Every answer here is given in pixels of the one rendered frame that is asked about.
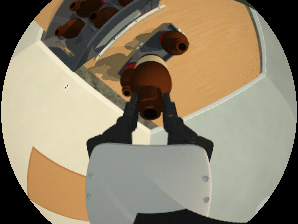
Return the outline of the dark grey crate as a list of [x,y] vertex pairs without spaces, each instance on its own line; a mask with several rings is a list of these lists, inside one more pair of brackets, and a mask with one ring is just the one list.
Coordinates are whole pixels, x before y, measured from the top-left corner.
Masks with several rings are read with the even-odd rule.
[[[122,7],[120,6],[118,0],[104,0],[106,3],[100,9],[105,7],[113,7],[116,9],[118,8],[119,11],[113,15],[100,29],[97,29],[94,24],[88,20],[88,18],[79,17],[75,11],[71,11],[69,9],[71,3],[74,1],[77,0],[62,1],[53,16],[43,39],[43,42],[46,44],[46,46],[72,72],[75,72],[86,62],[99,55],[100,52],[108,45],[108,43],[123,29],[144,14],[157,8],[160,2],[160,0],[134,0],[125,7]],[[86,23],[79,35],[71,39],[66,39],[63,36],[56,37],[55,30],[59,26],[65,25],[66,22],[74,18],[80,18]],[[75,56],[70,58],[56,44],[58,42],[63,43]]]

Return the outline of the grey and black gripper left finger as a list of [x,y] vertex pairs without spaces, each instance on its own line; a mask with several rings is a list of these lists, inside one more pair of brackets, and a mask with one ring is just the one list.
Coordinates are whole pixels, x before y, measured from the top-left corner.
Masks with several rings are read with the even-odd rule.
[[[129,105],[128,105],[129,104]],[[132,144],[132,132],[137,129],[139,111],[138,93],[132,92],[129,102],[126,102],[123,116],[116,120],[116,124],[105,130],[102,134],[87,140],[87,151],[90,159],[95,146],[101,143]]]

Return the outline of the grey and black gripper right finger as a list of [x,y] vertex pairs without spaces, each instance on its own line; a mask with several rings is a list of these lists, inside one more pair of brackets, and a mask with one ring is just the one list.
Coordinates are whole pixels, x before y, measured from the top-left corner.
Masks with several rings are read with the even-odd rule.
[[[167,145],[194,144],[205,149],[209,163],[214,144],[211,140],[198,136],[178,117],[175,102],[171,102],[169,92],[163,93],[163,129],[168,133]],[[185,139],[185,142],[184,142]]]

